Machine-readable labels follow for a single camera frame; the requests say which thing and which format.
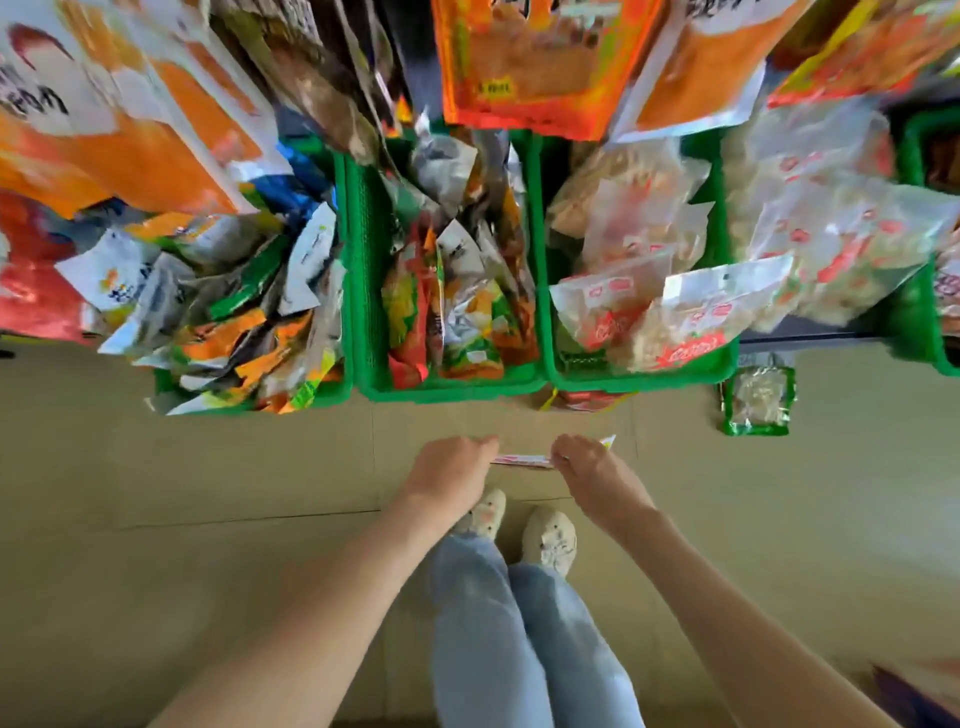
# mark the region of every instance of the white shoe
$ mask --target white shoe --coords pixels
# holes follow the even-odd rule
[[[487,491],[477,504],[467,511],[455,526],[453,533],[483,536],[491,541],[496,538],[507,511],[507,496],[503,491],[493,488]]]
[[[560,511],[540,506],[523,529],[523,561],[566,576],[577,556],[577,529]]]

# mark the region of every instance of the light blue jeans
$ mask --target light blue jeans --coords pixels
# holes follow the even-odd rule
[[[480,536],[430,564],[433,691],[443,728],[642,728],[634,687],[556,571],[507,566]]]

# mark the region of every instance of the person's left hand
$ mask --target person's left hand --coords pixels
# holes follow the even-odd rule
[[[417,455],[397,499],[422,510],[438,536],[443,535],[483,496],[487,471],[499,450],[494,435],[429,442]]]

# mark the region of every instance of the yellow label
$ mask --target yellow label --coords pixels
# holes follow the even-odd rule
[[[478,84],[477,94],[488,101],[503,101],[514,98],[514,84],[509,76],[490,79]]]

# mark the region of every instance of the green basket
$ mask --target green basket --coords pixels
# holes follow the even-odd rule
[[[697,268],[732,263],[730,237],[727,233],[727,209],[724,205],[723,170],[720,164],[720,136],[717,132],[703,132],[684,139],[682,150],[687,157],[710,162],[710,175],[691,202],[713,202],[707,230],[707,247]],[[549,201],[569,177],[569,142],[558,137],[546,137],[540,154],[544,201]],[[571,354],[555,348],[554,331],[562,330],[550,299],[550,285],[571,273],[569,257],[562,251],[546,246],[548,231],[543,222],[547,205],[535,211],[533,220],[534,247],[537,253],[537,305],[540,345],[546,372],[558,389],[566,392],[603,391],[612,394],[651,392],[658,389],[676,389],[688,384],[717,384],[729,378],[736,369],[739,344],[727,346],[694,359],[678,369],[655,374],[615,374],[601,352]]]
[[[533,275],[538,276],[536,223],[530,224],[531,212],[540,210],[540,138],[529,132],[511,134],[511,142],[523,161],[523,175],[527,183],[528,232],[533,234],[529,255]],[[413,142],[409,139],[391,139],[391,156],[402,170],[410,156]],[[536,392],[546,384],[542,362],[517,367],[506,367],[501,379],[444,379],[436,373],[419,386],[396,389],[390,374],[387,352],[389,334],[387,314],[380,297],[380,288],[390,269],[392,243],[390,219],[393,206],[383,187],[379,173],[372,167],[347,163],[347,204],[350,229],[353,233],[354,270],[353,325],[357,336],[355,356],[358,362],[357,386],[370,401],[412,401],[420,404],[445,401],[493,400]],[[540,320],[537,338],[543,346]]]
[[[928,137],[939,132],[960,133],[960,106],[921,111],[907,120],[897,145],[902,182],[926,186],[923,146]],[[950,361],[940,333],[933,294],[935,277],[936,266],[931,259],[890,297],[883,333],[896,358],[932,364],[942,375],[960,376],[960,360],[955,364]]]
[[[344,379],[343,381],[325,381],[317,387],[317,395],[313,400],[311,407],[328,407],[331,404],[339,404],[346,401],[350,396],[350,390],[353,389],[353,346],[352,346],[352,319],[351,319],[351,289],[353,287],[353,271],[356,265],[352,257],[355,255],[356,246],[353,244],[348,229],[347,212],[347,167],[342,155],[339,155],[324,146],[324,143],[316,136],[300,136],[286,138],[285,144],[310,158],[328,178],[332,176],[336,182],[337,197],[337,229],[340,233],[340,239],[344,240],[344,252],[342,260],[347,266],[348,274],[344,277],[344,304],[340,314],[342,321],[342,347],[344,352]],[[154,370],[154,385],[156,392],[182,391],[175,383],[171,374],[162,369]],[[253,402],[247,400],[241,404],[232,407],[222,407],[212,409],[207,412],[199,412],[202,415],[239,415],[249,412],[253,408]]]

